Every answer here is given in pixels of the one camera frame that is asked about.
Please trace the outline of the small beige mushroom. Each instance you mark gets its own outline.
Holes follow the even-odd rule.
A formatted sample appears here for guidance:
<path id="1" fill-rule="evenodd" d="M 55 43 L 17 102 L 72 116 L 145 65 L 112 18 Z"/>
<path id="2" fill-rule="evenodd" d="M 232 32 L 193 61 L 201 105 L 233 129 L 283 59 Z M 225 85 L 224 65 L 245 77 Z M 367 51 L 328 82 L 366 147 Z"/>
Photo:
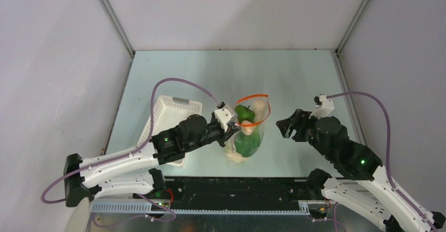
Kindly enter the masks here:
<path id="1" fill-rule="evenodd" d="M 252 135 L 254 130 L 256 129 L 256 126 L 248 120 L 243 120 L 240 126 L 242 133 L 247 136 Z"/>

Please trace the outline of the green bok choy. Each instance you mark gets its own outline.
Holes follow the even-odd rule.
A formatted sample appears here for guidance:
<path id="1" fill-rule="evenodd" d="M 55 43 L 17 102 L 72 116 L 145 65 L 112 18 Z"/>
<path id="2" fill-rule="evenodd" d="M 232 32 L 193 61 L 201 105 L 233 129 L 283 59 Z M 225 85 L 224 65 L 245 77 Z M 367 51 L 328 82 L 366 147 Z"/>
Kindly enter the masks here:
<path id="1" fill-rule="evenodd" d="M 249 106 L 249 108 L 255 112 L 256 116 L 253 124 L 256 126 L 256 129 L 250 136 L 244 135 L 242 131 L 240 131 L 234 138 L 234 146 L 239 154 L 249 158 L 257 152 L 261 145 L 263 138 L 261 121 L 263 121 L 268 114 L 268 106 L 267 103 L 261 99 L 254 99 L 251 102 L 242 105 Z"/>

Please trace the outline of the green pepper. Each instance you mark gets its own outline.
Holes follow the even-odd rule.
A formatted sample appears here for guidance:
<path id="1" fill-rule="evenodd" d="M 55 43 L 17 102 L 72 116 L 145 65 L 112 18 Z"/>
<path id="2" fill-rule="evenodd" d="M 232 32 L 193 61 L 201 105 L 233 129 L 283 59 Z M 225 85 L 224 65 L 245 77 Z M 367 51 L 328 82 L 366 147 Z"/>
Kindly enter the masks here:
<path id="1" fill-rule="evenodd" d="M 242 123 L 245 120 L 253 123 L 255 120 L 256 114 L 249 108 L 249 106 L 237 105 L 235 107 L 235 112 L 237 113 L 239 123 Z"/>

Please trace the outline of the clear zip top bag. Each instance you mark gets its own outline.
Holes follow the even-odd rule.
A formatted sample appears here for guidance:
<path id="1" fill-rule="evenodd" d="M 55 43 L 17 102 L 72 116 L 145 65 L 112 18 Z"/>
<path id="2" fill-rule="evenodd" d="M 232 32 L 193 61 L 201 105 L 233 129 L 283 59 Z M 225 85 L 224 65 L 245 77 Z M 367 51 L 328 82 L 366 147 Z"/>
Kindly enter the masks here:
<path id="1" fill-rule="evenodd" d="M 227 142 L 225 154 L 229 160 L 242 163 L 260 148 L 265 122 L 271 114 L 268 94 L 254 94 L 235 103 L 237 123 L 241 128 Z"/>

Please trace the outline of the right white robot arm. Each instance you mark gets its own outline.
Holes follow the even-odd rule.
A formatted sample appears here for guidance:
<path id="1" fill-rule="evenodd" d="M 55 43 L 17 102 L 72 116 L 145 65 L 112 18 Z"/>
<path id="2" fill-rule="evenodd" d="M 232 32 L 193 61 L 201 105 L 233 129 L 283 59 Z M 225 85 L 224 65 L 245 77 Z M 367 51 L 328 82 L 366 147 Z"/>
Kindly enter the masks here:
<path id="1" fill-rule="evenodd" d="M 334 200 L 381 231 L 438 231 L 445 225 L 444 214 L 403 197 L 403 190 L 387 178 L 381 159 L 369 147 L 351 140 L 337 118 L 316 118 L 311 112 L 296 109 L 290 117 L 277 121 L 276 126 L 283 138 L 308 143 L 345 179 L 373 195 L 365 196 L 328 172 L 314 169 L 306 180 L 310 198 Z"/>

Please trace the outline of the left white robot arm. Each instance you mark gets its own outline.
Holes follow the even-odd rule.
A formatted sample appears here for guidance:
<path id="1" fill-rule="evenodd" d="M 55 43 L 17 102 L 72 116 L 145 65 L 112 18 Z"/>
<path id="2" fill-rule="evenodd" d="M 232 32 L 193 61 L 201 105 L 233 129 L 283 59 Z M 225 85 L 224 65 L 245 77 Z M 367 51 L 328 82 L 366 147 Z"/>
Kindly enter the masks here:
<path id="1" fill-rule="evenodd" d="M 239 131 L 236 117 L 228 113 L 223 117 L 212 114 L 210 122 L 193 114 L 139 146 L 95 158 L 68 155 L 63 171 L 64 203 L 66 207 L 76 207 L 84 198 L 92 201 L 127 193 L 161 198 L 166 184 L 157 166 L 183 159 L 187 153 L 213 142 L 223 147 Z"/>

